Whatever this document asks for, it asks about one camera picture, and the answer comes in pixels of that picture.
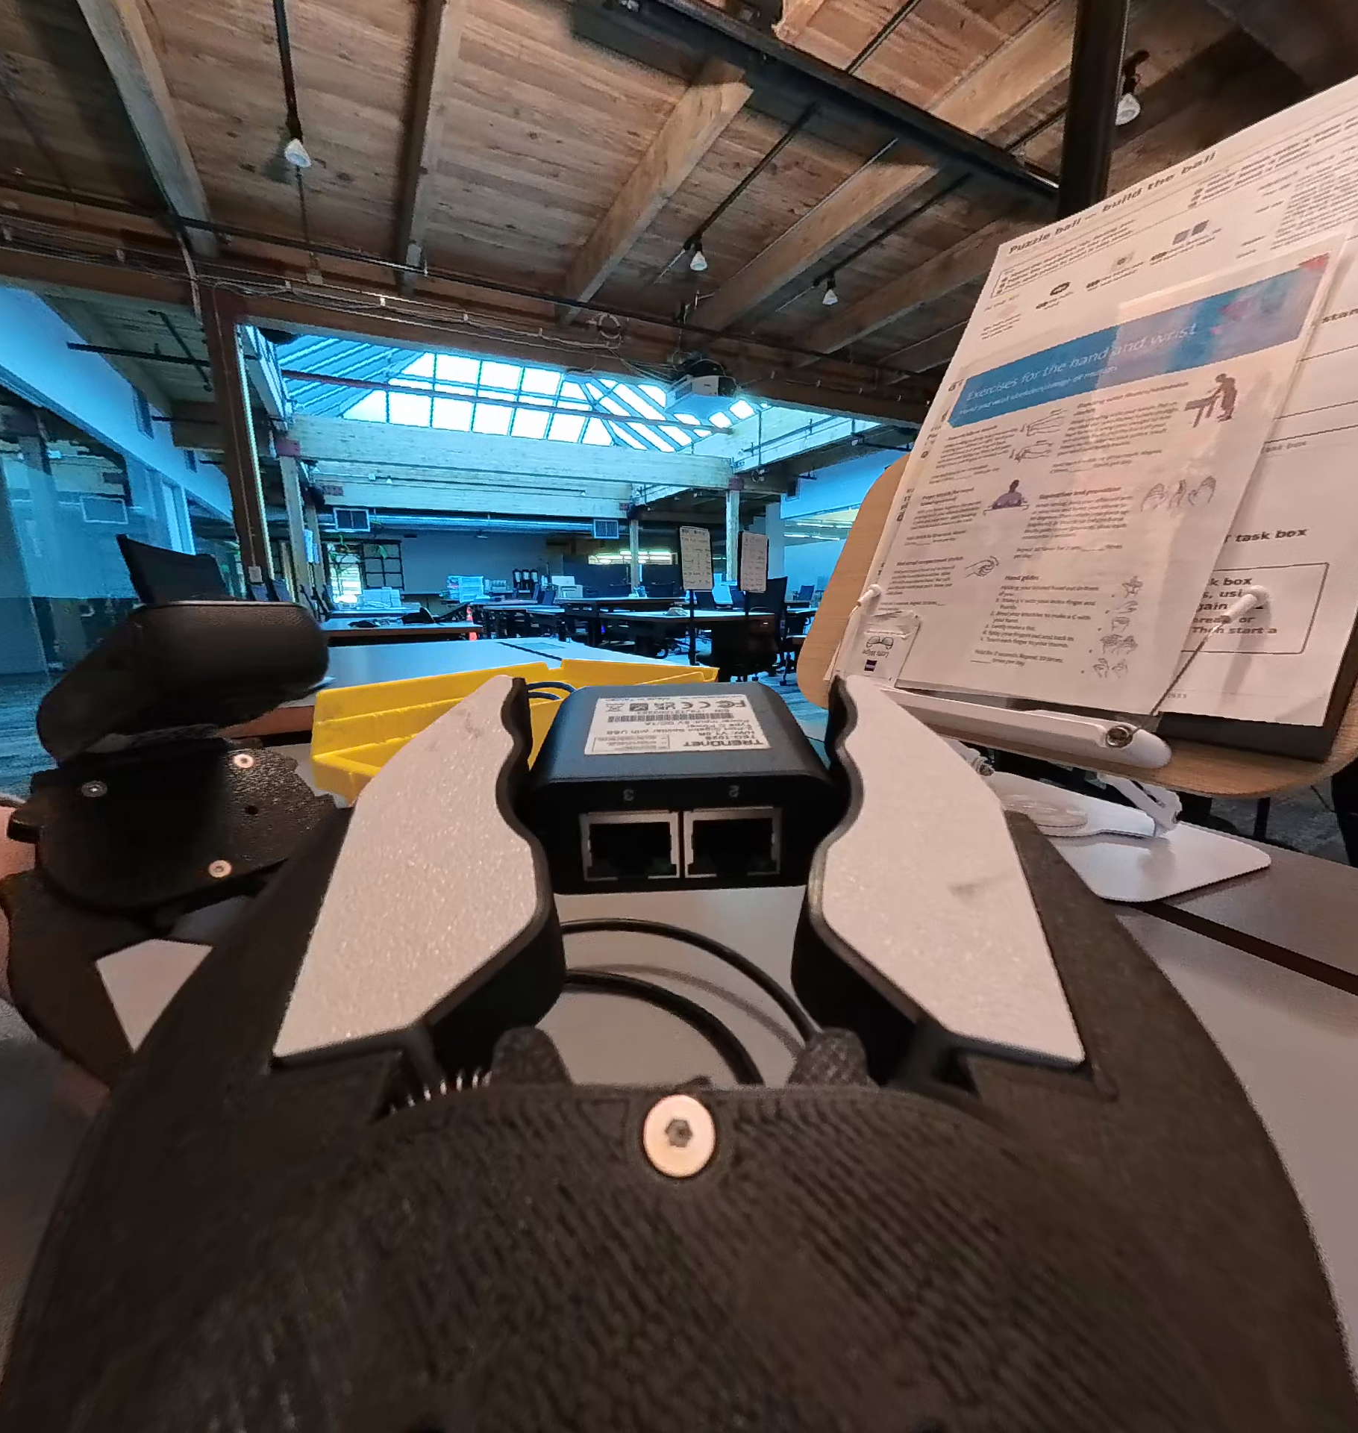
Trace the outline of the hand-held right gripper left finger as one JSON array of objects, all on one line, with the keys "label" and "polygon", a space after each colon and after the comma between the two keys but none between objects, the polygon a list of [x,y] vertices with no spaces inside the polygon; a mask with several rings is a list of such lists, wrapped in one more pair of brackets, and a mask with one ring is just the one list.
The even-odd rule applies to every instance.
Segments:
[{"label": "hand-held right gripper left finger", "polygon": [[420,730],[347,810],[275,1035],[279,1063],[397,1048],[490,1065],[566,972],[547,861],[517,804],[525,683],[498,674]]}]

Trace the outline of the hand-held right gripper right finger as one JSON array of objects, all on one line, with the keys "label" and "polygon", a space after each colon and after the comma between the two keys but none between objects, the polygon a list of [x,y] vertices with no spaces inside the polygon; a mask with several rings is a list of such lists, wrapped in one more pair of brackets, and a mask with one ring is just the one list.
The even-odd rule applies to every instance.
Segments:
[{"label": "hand-held right gripper right finger", "polygon": [[811,858],[816,936],[904,1018],[957,1048],[1082,1065],[999,799],[878,683],[835,677],[827,710],[847,804]]}]

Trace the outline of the yellow plastic bin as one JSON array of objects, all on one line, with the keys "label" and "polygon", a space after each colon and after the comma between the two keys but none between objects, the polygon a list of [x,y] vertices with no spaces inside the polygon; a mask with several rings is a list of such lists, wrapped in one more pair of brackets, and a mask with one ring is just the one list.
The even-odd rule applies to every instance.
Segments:
[{"label": "yellow plastic bin", "polygon": [[314,699],[311,721],[311,774],[315,786],[343,800],[354,799],[404,742],[495,675],[520,678],[537,689],[530,697],[533,747],[537,747],[556,708],[572,689],[703,683],[713,681],[717,671],[711,666],[661,661],[566,658],[553,667],[539,661],[512,661],[500,667],[322,689]]}]

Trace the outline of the black network adapter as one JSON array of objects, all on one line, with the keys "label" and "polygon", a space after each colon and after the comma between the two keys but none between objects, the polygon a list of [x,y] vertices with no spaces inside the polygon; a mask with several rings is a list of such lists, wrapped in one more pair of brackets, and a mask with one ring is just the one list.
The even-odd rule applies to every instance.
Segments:
[{"label": "black network adapter", "polygon": [[769,688],[570,692],[517,805],[562,894],[799,886],[839,816],[810,736]]}]

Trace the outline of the black office chair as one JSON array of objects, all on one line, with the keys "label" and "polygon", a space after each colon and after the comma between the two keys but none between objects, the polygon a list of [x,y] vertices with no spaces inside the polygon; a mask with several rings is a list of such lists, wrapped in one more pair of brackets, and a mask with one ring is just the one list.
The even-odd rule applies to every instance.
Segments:
[{"label": "black office chair", "polygon": [[774,671],[788,635],[788,580],[769,577],[761,591],[742,592],[742,610],[747,619],[744,635],[744,663],[747,675]]},{"label": "black office chair", "polygon": [[221,567],[209,553],[182,553],[115,534],[132,589],[143,605],[228,600]]}]

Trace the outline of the white document stand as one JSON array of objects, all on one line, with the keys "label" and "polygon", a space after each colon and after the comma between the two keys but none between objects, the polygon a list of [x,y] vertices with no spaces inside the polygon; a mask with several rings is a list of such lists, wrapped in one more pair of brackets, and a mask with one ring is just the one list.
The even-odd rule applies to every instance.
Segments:
[{"label": "white document stand", "polygon": [[[888,505],[905,469],[902,452],[875,478],[863,498],[843,550],[813,617],[797,658],[797,685],[817,707],[827,703],[828,666],[838,652],[850,608],[858,599]],[[1309,786],[1342,771],[1358,757],[1358,671],[1353,677],[1340,724],[1323,761],[1273,757],[1254,750],[1169,739],[1173,752],[1154,775],[1160,789],[1177,794],[1220,797],[1263,797]],[[1185,894],[1226,879],[1259,872],[1270,865],[1265,854],[1215,830],[1185,821],[1162,829],[1154,816],[1138,814],[1130,805],[1098,797],[1080,797],[1027,780],[1022,791],[1043,789],[1062,802],[1077,804],[1088,813],[1083,830],[1051,833],[1054,847],[1094,894],[1126,904],[1144,904]]]}]

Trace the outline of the row of office tables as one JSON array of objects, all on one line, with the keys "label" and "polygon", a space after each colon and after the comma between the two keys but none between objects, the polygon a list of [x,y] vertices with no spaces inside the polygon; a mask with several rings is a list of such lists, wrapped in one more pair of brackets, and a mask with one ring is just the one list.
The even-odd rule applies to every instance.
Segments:
[{"label": "row of office tables", "polygon": [[[423,647],[453,649],[478,656],[486,641],[497,652],[566,656],[591,653],[675,658],[716,667],[722,678],[747,678],[742,592],[736,603],[717,605],[711,592],[688,599],[566,597],[556,602],[484,600],[483,630],[462,616],[447,619],[328,619],[323,636],[332,653],[419,653]],[[785,678],[816,614],[810,602],[786,599],[788,635],[774,672]]]}]

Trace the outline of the skylight window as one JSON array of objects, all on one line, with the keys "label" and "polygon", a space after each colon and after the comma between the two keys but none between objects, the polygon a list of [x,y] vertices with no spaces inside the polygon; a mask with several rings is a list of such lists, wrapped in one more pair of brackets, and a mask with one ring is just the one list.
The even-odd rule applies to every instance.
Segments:
[{"label": "skylight window", "polygon": [[293,411],[473,436],[681,453],[766,403],[733,397],[703,417],[650,380],[583,375],[431,348],[296,336],[275,351]]}]

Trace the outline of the large white printed sheet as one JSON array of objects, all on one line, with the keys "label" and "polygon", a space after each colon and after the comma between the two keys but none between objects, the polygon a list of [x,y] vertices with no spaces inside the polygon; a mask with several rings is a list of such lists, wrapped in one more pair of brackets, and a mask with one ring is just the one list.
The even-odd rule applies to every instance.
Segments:
[{"label": "large white printed sheet", "polygon": [[1296,365],[1202,617],[1245,584],[1268,605],[1215,635],[1168,711],[1277,725],[1328,717],[1358,611],[1358,76],[1138,179],[1074,217],[1004,242],[968,323],[979,344],[1091,317],[1292,250],[1346,243]]}]

